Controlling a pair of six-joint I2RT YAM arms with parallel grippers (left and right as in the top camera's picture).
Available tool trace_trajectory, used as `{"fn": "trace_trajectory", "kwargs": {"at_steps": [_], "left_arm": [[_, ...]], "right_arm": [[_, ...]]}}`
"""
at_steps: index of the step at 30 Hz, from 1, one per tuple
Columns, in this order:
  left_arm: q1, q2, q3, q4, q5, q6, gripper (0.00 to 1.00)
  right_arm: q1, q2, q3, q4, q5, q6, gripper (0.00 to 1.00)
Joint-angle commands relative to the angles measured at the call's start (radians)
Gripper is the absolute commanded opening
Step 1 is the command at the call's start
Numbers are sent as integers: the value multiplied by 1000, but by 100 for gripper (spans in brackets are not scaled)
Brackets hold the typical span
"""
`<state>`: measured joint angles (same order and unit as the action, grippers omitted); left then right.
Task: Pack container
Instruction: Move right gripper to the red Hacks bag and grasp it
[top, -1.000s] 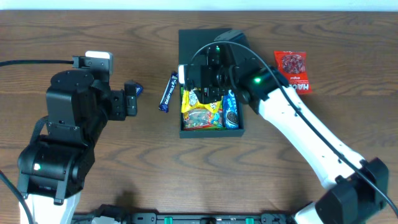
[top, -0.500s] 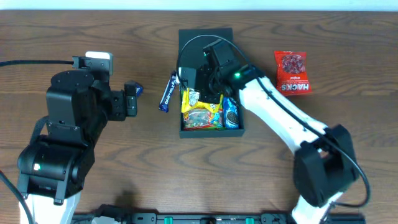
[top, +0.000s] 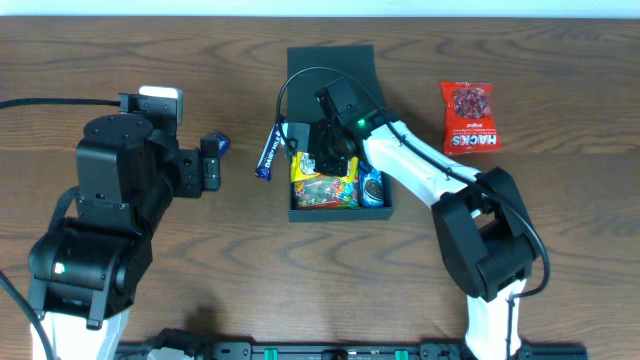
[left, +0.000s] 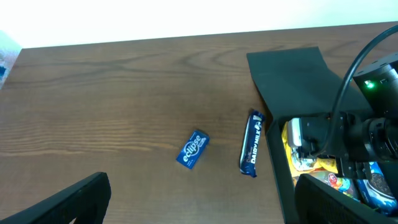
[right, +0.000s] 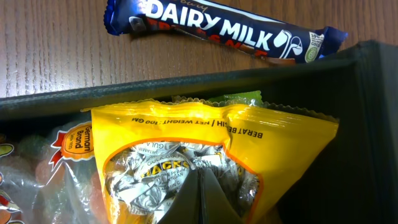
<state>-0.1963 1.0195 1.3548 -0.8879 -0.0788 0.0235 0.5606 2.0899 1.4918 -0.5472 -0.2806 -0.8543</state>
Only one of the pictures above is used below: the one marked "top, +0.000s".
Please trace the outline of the blue Eclipse mints box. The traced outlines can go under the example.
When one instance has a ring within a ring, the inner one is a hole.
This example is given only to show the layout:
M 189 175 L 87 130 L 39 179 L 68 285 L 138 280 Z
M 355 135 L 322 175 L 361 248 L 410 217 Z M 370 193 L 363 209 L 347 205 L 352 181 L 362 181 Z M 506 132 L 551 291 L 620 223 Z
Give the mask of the blue Eclipse mints box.
M 224 134 L 222 134 L 220 132 L 214 132 L 213 135 L 214 135 L 215 139 L 218 142 L 218 153 L 219 153 L 219 156 L 222 157 L 230 149 L 231 141 L 226 135 L 224 135 Z

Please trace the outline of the blue Oreo cookie pack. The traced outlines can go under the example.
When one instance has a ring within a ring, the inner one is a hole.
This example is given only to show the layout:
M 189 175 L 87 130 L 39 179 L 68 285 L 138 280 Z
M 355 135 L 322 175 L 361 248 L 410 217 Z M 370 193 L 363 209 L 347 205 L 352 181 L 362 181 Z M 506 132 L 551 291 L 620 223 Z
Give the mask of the blue Oreo cookie pack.
M 359 163 L 360 203 L 363 208 L 384 206 L 384 187 L 381 173 L 363 162 Z

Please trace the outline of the green Haribo gummy bag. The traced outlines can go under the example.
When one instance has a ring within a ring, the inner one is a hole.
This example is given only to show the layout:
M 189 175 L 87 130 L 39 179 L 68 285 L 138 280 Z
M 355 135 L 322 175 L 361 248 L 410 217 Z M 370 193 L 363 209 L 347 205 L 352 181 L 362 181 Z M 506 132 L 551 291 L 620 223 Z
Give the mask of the green Haribo gummy bag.
M 360 207 L 357 180 L 319 176 L 293 182 L 298 210 L 355 209 Z

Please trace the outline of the red Hacks candy bag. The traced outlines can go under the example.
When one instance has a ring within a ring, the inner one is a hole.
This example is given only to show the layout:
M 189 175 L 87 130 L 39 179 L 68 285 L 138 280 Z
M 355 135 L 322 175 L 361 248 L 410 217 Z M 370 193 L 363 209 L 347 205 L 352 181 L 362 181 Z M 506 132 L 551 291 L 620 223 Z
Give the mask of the red Hacks candy bag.
M 445 104 L 446 155 L 502 148 L 492 110 L 492 84 L 441 81 L 440 89 Z

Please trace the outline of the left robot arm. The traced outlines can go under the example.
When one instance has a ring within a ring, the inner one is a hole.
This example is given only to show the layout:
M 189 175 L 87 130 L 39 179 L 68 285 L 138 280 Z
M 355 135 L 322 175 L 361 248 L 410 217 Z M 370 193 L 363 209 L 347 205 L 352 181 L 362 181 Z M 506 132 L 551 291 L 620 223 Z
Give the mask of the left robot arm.
M 28 259 L 36 359 L 111 359 L 176 198 L 220 187 L 220 139 L 180 147 L 176 119 L 96 118 L 76 148 L 78 184 L 63 193 Z

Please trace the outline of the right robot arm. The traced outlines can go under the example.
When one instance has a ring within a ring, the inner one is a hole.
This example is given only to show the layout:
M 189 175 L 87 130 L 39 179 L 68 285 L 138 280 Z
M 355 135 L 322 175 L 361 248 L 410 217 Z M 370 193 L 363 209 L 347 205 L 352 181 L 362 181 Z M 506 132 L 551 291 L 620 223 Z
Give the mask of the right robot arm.
M 530 220 L 513 177 L 501 168 L 481 172 L 457 163 L 416 137 L 376 98 L 364 105 L 343 74 L 316 93 L 323 118 L 294 132 L 276 117 L 287 150 L 302 150 L 315 170 L 343 175 L 356 158 L 401 183 L 431 211 L 443 263 L 467 296 L 464 343 L 477 359 L 512 359 L 522 299 L 546 288 L 526 289 L 535 260 L 550 268 L 547 250 Z

